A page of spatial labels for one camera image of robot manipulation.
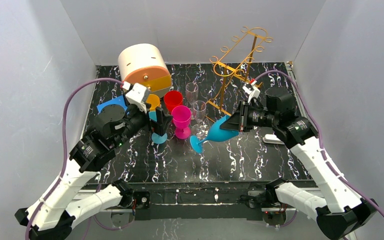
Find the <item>light blue wine glass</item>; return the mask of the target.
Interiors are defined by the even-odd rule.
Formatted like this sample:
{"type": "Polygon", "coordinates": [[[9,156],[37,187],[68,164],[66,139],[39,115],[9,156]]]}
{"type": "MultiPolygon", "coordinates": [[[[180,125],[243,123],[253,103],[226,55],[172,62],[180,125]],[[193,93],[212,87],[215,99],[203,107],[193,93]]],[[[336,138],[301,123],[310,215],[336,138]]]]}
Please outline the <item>light blue wine glass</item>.
{"type": "MultiPolygon", "coordinates": [[[[150,111],[149,112],[149,118],[153,121],[156,121],[157,120],[157,115],[156,115],[156,112],[155,111],[150,111]]],[[[165,132],[164,134],[159,134],[157,133],[156,130],[153,130],[153,133],[151,135],[151,140],[155,143],[155,144],[164,144],[168,139],[168,135],[167,133],[165,132]]]]}

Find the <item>teal wine glass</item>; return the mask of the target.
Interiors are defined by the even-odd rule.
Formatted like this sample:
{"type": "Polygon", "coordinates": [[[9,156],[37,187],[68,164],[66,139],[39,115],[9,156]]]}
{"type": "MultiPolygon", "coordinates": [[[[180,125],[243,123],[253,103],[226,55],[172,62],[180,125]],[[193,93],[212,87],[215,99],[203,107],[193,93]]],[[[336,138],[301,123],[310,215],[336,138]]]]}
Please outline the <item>teal wine glass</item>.
{"type": "Polygon", "coordinates": [[[228,115],[217,120],[209,129],[207,136],[203,139],[198,139],[192,135],[189,138],[192,149],[201,154],[203,152],[203,144],[206,141],[224,142],[239,135],[238,131],[221,129],[221,125],[229,118],[228,115]]]}

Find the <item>magenta wine glass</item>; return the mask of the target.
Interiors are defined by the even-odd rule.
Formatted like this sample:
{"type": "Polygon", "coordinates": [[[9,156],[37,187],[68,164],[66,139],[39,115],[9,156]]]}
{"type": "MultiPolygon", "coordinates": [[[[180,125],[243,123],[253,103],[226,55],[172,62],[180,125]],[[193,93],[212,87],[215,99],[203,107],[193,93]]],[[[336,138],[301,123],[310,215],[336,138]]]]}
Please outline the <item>magenta wine glass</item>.
{"type": "Polygon", "coordinates": [[[175,136],[182,140],[187,139],[191,135],[189,128],[192,116],[191,110],[187,106],[179,105],[172,110],[171,115],[175,126],[175,136]]]}

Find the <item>yellow wine glass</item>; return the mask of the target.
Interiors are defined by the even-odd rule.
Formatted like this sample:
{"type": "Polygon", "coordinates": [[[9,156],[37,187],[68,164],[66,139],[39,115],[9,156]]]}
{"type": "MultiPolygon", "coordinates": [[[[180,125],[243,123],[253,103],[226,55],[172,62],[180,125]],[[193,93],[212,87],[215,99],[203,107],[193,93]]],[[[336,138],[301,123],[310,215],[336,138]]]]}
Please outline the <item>yellow wine glass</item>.
{"type": "Polygon", "coordinates": [[[161,100],[156,94],[149,94],[146,105],[150,112],[155,111],[157,107],[161,107],[161,100]]]}

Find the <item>red wine glass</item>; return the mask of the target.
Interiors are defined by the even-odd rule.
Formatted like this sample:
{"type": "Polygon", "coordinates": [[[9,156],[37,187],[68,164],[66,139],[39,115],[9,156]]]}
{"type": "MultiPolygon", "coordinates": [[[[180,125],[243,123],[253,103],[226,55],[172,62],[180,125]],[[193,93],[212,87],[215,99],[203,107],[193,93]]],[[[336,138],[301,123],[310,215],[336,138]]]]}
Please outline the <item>red wine glass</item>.
{"type": "Polygon", "coordinates": [[[168,113],[171,114],[175,107],[183,105],[183,95],[179,91],[171,90],[164,95],[163,101],[168,113]]]}

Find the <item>clear wine glass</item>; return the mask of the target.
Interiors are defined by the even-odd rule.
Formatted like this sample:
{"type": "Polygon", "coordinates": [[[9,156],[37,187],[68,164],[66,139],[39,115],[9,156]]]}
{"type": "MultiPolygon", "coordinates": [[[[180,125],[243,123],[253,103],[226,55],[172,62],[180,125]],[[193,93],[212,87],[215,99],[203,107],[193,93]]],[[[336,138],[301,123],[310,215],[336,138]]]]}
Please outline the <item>clear wine glass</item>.
{"type": "Polygon", "coordinates": [[[197,101],[199,93],[199,86],[195,82],[190,82],[185,86],[185,97],[189,110],[193,112],[193,103],[197,101]]]}
{"type": "Polygon", "coordinates": [[[197,100],[192,105],[192,113],[196,124],[192,127],[193,135],[200,138],[204,135],[205,132],[205,124],[204,118],[206,116],[207,105],[202,100],[197,100]]]}

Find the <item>white cylindrical drawer box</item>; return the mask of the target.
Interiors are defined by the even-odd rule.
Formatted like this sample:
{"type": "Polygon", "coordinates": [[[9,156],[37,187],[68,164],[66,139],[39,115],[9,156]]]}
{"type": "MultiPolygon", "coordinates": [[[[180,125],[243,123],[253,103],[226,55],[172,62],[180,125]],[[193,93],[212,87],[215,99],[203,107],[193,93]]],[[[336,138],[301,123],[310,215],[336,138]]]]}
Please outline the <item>white cylindrical drawer box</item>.
{"type": "Polygon", "coordinates": [[[125,48],[118,56],[119,74],[123,81],[139,83],[163,98],[172,87],[172,77],[159,49],[149,43],[125,48]]]}

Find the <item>gold wire glass rack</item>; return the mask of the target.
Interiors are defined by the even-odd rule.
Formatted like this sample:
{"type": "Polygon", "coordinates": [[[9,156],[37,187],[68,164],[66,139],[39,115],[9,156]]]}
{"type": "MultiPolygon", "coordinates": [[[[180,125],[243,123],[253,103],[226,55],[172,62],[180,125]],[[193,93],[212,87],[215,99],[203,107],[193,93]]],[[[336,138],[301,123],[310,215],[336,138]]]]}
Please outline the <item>gold wire glass rack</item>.
{"type": "Polygon", "coordinates": [[[221,87],[215,96],[210,97],[206,103],[214,107],[220,113],[230,116],[231,113],[225,109],[225,92],[233,79],[238,79],[242,83],[250,83],[250,68],[255,62],[255,53],[261,53],[265,50],[264,44],[271,43],[273,38],[268,31],[262,27],[249,28],[243,26],[240,30],[242,35],[234,35],[231,37],[233,45],[223,45],[220,47],[221,56],[213,55],[209,58],[212,64],[213,73],[221,78],[221,87]],[[236,67],[227,62],[229,57],[233,56],[234,51],[239,49],[240,44],[246,40],[251,40],[251,47],[245,53],[239,55],[240,62],[236,67]]]}

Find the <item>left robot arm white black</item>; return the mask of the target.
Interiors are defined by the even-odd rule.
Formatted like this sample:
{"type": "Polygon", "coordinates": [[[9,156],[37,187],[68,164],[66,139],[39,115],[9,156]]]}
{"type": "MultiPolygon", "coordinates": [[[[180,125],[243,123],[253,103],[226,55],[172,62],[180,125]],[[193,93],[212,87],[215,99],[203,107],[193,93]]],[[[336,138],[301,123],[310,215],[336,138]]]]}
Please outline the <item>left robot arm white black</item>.
{"type": "Polygon", "coordinates": [[[156,120],[148,111],[131,104],[104,107],[87,129],[86,134],[68,153],[63,168],[52,185],[30,207],[15,213],[17,221],[26,227],[27,240],[64,240],[74,227],[102,210],[134,204],[134,190],[124,180],[81,200],[74,197],[84,185],[116,156],[116,150],[128,143],[142,128],[165,132],[173,120],[158,107],[156,120]]]}

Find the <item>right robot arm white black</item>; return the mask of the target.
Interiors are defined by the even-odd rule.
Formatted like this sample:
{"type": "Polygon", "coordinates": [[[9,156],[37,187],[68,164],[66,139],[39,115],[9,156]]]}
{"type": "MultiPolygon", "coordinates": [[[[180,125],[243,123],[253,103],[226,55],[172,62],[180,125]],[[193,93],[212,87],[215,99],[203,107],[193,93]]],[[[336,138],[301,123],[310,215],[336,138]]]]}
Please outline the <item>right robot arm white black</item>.
{"type": "Polygon", "coordinates": [[[370,200],[364,199],[341,181],[339,172],[319,146],[319,134],[312,123],[295,113],[295,98],[287,92],[266,93],[266,106],[256,99],[241,101],[220,128],[248,132],[253,127],[272,128],[275,136],[301,161],[318,186],[322,197],[296,187],[284,179],[266,185],[267,200],[291,204],[315,220],[330,240],[339,240],[364,226],[377,212],[370,200]]]}

